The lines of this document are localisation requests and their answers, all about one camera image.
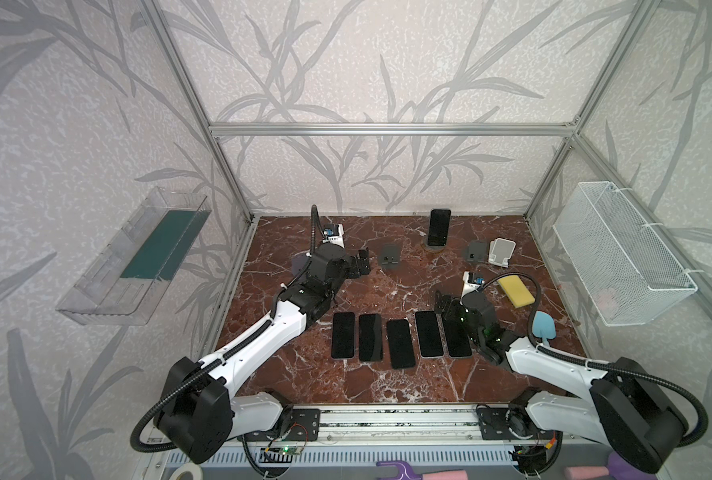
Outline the teal phone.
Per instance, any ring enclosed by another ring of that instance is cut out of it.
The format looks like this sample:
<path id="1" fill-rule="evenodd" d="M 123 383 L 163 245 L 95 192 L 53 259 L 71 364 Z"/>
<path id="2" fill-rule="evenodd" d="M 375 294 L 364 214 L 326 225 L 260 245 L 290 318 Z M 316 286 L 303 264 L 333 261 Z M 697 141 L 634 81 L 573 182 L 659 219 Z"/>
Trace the teal phone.
<path id="1" fill-rule="evenodd" d="M 447 350 L 451 358 L 469 358 L 472 356 L 470 339 L 460 318 L 443 320 Z"/>

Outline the white-edged phone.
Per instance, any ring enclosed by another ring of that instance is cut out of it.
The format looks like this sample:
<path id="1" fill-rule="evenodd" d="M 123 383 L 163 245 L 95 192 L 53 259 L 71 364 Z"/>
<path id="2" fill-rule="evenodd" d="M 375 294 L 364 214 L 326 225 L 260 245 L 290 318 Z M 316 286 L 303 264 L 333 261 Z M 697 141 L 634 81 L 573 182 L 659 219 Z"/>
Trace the white-edged phone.
<path id="1" fill-rule="evenodd" d="M 434 311 L 417 311 L 415 324 L 421 356 L 423 358 L 442 357 L 444 355 L 444 347 L 437 314 Z"/>

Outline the pink-edged phone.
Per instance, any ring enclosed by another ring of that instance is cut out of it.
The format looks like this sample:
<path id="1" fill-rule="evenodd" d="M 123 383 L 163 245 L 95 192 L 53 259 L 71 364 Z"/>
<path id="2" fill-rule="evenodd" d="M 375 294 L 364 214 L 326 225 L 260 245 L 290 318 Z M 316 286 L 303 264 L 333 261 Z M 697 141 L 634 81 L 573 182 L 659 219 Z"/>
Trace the pink-edged phone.
<path id="1" fill-rule="evenodd" d="M 351 359 L 355 355 L 356 316 L 353 312 L 337 312 L 332 320 L 331 357 Z"/>

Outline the white folding phone stand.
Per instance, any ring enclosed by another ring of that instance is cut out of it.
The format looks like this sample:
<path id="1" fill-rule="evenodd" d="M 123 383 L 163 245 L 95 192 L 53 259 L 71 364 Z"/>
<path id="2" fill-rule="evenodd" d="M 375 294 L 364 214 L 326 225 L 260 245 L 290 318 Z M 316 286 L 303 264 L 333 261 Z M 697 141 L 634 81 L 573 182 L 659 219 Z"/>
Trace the white folding phone stand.
<path id="1" fill-rule="evenodd" d="M 496 238 L 489 245 L 488 263 L 502 268 L 508 268 L 515 252 L 516 243 L 505 238 Z"/>

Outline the black phone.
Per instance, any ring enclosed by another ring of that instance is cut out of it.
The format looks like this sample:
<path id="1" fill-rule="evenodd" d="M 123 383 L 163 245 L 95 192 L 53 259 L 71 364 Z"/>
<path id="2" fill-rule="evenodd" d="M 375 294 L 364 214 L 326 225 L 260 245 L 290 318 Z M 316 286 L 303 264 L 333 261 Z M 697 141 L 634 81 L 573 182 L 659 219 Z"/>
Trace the black phone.
<path id="1" fill-rule="evenodd" d="M 390 362 L 393 369 L 412 369 L 416 366 L 412 335 L 406 319 L 389 320 L 386 324 Z"/>
<path id="2" fill-rule="evenodd" d="M 380 362 L 383 360 L 382 317 L 379 314 L 359 316 L 359 360 L 361 362 Z"/>

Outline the dark phone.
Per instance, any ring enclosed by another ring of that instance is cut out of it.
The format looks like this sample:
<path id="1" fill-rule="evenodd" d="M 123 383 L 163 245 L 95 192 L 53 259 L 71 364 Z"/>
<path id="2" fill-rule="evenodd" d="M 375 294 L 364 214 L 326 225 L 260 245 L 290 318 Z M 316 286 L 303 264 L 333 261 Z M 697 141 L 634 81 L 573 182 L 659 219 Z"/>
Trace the dark phone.
<path id="1" fill-rule="evenodd" d="M 427 235 L 429 247 L 444 247 L 447 244 L 450 221 L 450 209 L 433 209 L 431 211 Z"/>

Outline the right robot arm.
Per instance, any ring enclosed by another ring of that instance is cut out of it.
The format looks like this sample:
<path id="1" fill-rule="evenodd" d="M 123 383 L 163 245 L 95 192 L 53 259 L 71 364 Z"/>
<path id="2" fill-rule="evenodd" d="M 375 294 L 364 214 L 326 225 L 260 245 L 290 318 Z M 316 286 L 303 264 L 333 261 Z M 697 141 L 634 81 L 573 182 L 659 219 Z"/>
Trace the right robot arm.
<path id="1" fill-rule="evenodd" d="M 582 358 L 507 330 L 477 290 L 461 296 L 437 291 L 434 310 L 491 364 L 563 390 L 557 395 L 529 388 L 512 401 L 512 414 L 527 428 L 607 445 L 647 474 L 658 473 L 674 450 L 707 433 L 709 415 L 694 394 L 632 359 Z"/>

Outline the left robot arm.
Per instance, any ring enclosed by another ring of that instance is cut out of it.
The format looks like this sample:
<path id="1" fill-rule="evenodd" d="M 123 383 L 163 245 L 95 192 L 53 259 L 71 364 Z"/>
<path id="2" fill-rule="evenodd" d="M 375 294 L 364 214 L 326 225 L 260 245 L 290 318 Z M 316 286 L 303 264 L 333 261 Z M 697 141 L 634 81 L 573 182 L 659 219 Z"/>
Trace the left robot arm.
<path id="1" fill-rule="evenodd" d="M 140 453 L 178 449 L 201 464 L 228 440 L 275 428 L 287 409 L 282 400 L 270 393 L 242 396 L 240 389 L 330 310 L 346 281 L 370 271 L 366 249 L 349 255 L 337 244 L 315 248 L 260 320 L 202 359 L 183 357 L 171 367 L 160 400 L 133 427 L 131 448 Z"/>

